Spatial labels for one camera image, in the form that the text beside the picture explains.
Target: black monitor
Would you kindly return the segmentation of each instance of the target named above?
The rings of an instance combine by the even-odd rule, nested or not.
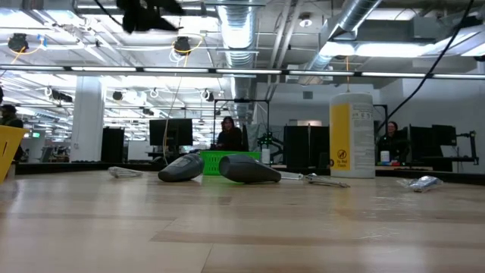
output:
[[[456,146],[456,128],[449,125],[433,125],[437,145]]]
[[[165,127],[167,120],[150,120],[150,145],[163,146]],[[191,146],[192,138],[192,119],[190,118],[171,118],[168,120],[167,145],[172,146]]]
[[[433,128],[409,125],[411,154],[413,160],[427,156],[443,156],[441,147],[437,144]]]

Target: green container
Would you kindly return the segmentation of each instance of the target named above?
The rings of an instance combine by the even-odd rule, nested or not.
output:
[[[259,160],[260,152],[229,152],[229,151],[201,151],[200,156],[204,159],[204,175],[221,175],[219,162],[226,155],[248,155]]]

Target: yellow label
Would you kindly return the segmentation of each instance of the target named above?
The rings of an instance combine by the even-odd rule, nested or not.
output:
[[[330,168],[350,171],[350,104],[330,106]]]

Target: metal duct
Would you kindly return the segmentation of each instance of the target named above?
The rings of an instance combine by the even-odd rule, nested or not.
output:
[[[377,8],[382,0],[347,0],[342,6],[336,25],[346,32],[356,31],[371,12]],[[336,27],[328,27],[330,33],[326,37],[330,38],[337,30]],[[326,54],[324,47],[306,65],[306,70],[322,71],[325,69],[334,56]],[[314,83],[314,77],[300,77],[300,84]]]
[[[255,46],[256,8],[248,6],[218,6],[221,19],[221,34],[227,49],[253,49]],[[226,52],[227,64],[231,68],[253,68],[254,54],[249,52]],[[234,99],[254,99],[256,80],[247,77],[231,78]],[[254,104],[237,104],[237,118],[244,121],[252,116]]]
[[[347,32],[357,30],[381,2],[382,0],[347,0],[339,14],[340,28]]]

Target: black cable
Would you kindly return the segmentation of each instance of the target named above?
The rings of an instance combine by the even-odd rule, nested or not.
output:
[[[106,10],[105,7],[103,7],[103,5],[101,5],[101,3],[99,2],[99,0],[94,0],[94,2],[96,2],[96,4],[98,5],[99,8],[101,8],[101,10],[106,14],[108,15],[118,26],[122,27],[123,25],[118,22],[116,19],[114,19],[114,17],[109,14],[109,12]]]
[[[441,51],[440,56],[438,56],[438,58],[436,59],[436,61],[433,64],[433,66],[431,66],[431,69],[426,73],[426,75],[424,76],[423,80],[419,83],[418,87],[416,87],[415,91],[413,93],[411,93],[411,95],[409,95],[403,102],[401,102],[401,104],[399,104],[396,107],[396,109],[394,109],[389,114],[389,116],[387,116],[387,120],[389,120],[402,106],[404,106],[404,104],[406,104],[406,102],[408,102],[410,99],[412,99],[412,97],[414,97],[416,95],[416,93],[421,89],[421,87],[423,87],[423,85],[426,82],[426,80],[432,76],[434,69],[436,68],[436,66],[438,65],[438,63],[441,61],[441,59],[443,58],[443,56],[445,55],[445,53],[448,51],[449,47],[455,41],[455,38],[457,37],[458,33],[460,32],[460,29],[462,28],[463,22],[465,21],[466,17],[470,13],[471,7],[473,6],[473,3],[474,2],[475,2],[475,0],[470,0],[469,1],[468,6],[465,9],[465,12],[463,14],[462,19],[460,20],[460,23],[458,23],[458,25],[456,27],[455,33],[453,33],[452,38],[450,39],[450,41],[448,42],[448,44],[445,46],[444,50]],[[385,121],[379,126],[379,128],[377,129],[377,131],[379,131],[380,129],[382,129],[382,127],[384,126],[384,124],[385,124]]]

